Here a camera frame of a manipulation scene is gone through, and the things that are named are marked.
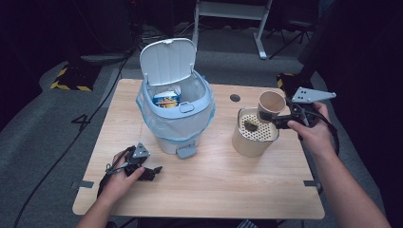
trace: forearm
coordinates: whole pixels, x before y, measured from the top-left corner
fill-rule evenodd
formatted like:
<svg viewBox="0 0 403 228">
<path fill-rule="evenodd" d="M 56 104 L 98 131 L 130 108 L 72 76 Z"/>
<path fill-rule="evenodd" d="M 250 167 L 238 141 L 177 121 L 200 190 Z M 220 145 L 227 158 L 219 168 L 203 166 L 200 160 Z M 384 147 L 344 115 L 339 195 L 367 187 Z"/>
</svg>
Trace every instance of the forearm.
<svg viewBox="0 0 403 228">
<path fill-rule="evenodd" d="M 340 227 L 390 227 L 336 154 L 315 158 L 315 162 L 326 198 Z"/>
<path fill-rule="evenodd" d="M 113 202 L 99 197 L 79 221 L 76 228 L 106 227 L 113 204 Z"/>
</svg>

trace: white lid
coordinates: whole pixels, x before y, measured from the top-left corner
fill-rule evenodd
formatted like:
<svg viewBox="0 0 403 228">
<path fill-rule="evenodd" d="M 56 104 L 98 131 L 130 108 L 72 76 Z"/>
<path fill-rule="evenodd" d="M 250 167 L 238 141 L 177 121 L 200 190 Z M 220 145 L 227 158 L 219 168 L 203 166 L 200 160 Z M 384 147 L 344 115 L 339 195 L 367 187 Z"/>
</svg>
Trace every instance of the white lid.
<svg viewBox="0 0 403 228">
<path fill-rule="evenodd" d="M 185 38 L 162 40 L 145 47 L 140 55 L 143 76 L 151 86 L 183 80 L 193 72 L 196 47 Z"/>
</svg>

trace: white metal stand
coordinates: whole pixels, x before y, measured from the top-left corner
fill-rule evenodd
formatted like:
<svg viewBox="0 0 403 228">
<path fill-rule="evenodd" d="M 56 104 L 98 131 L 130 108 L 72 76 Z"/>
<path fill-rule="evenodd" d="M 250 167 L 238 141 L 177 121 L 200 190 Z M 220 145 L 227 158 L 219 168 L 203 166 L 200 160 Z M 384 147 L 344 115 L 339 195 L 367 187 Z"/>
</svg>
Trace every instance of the white metal stand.
<svg viewBox="0 0 403 228">
<path fill-rule="evenodd" d="M 249 20 L 259 20 L 259 32 L 254 32 L 254 39 L 258 48 L 260 59 L 266 59 L 266 52 L 261 43 L 261 34 L 266 25 L 267 16 L 273 0 L 268 0 L 266 6 L 248 6 L 241 4 L 204 2 L 197 0 L 195 8 L 195 31 L 192 41 L 195 45 L 199 41 L 199 16 L 228 17 Z"/>
</svg>

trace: white trash can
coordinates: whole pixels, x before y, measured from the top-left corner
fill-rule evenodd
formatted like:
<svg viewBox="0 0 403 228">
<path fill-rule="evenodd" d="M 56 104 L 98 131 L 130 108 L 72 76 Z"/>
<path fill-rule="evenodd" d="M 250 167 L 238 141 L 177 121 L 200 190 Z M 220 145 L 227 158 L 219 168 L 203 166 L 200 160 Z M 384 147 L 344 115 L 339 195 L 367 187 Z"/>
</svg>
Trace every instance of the white trash can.
<svg viewBox="0 0 403 228">
<path fill-rule="evenodd" d="M 181 159 L 196 154 L 216 110 L 210 85 L 194 70 L 195 59 L 196 47 L 185 38 L 153 43 L 140 55 L 144 80 L 136 103 L 160 148 Z M 169 99 L 160 103 L 156 95 Z"/>
</svg>

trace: person's left hand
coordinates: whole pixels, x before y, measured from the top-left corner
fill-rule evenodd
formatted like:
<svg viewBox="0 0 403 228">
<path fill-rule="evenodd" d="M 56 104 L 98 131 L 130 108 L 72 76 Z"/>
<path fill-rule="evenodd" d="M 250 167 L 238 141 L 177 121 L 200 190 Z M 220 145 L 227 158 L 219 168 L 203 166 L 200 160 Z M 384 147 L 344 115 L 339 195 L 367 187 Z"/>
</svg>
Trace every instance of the person's left hand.
<svg viewBox="0 0 403 228">
<path fill-rule="evenodd" d="M 115 155 L 115 157 L 113 158 L 113 162 L 115 162 L 122 153 L 124 152 Z M 116 167 L 122 166 L 122 164 L 125 162 L 125 156 L 123 156 L 119 160 Z M 105 200 L 114 204 L 128 192 L 131 185 L 142 175 L 143 172 L 144 167 L 140 167 L 136 169 L 136 171 L 134 171 L 130 176 L 127 176 L 124 170 L 119 173 L 113 174 L 107 182 L 103 192 L 101 193 L 100 198 L 104 198 Z"/>
</svg>

